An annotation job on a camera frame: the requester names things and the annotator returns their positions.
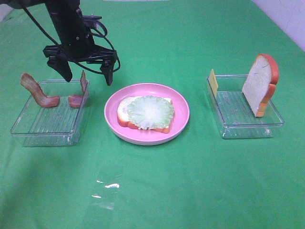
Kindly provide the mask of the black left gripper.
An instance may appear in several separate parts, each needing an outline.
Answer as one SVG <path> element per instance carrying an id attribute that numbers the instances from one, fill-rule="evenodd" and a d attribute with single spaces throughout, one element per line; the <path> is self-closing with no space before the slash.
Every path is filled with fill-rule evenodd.
<path id="1" fill-rule="evenodd" d="M 46 46 L 43 53 L 49 57 L 47 65 L 70 82 L 72 72 L 68 61 L 102 62 L 100 71 L 108 86 L 113 82 L 116 50 L 96 45 L 93 37 L 106 38 L 106 27 L 100 22 L 101 16 L 78 16 L 52 14 L 51 20 L 61 44 Z"/>

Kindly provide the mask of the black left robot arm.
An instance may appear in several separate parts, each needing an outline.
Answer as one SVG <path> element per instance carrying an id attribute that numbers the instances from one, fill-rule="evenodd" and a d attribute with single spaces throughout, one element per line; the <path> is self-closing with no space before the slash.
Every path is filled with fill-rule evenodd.
<path id="1" fill-rule="evenodd" d="M 120 64 L 114 47 L 105 48 L 95 44 L 94 37 L 105 39 L 108 31 L 101 23 L 101 16 L 83 15 L 78 0 L 2 0 L 14 9 L 22 9 L 48 37 L 53 45 L 46 46 L 43 53 L 47 65 L 57 71 L 67 82 L 72 79 L 70 62 L 92 73 L 104 76 L 107 85 L 113 81 L 113 73 Z M 29 12 L 28 7 L 44 4 L 60 39 L 56 42 Z"/>

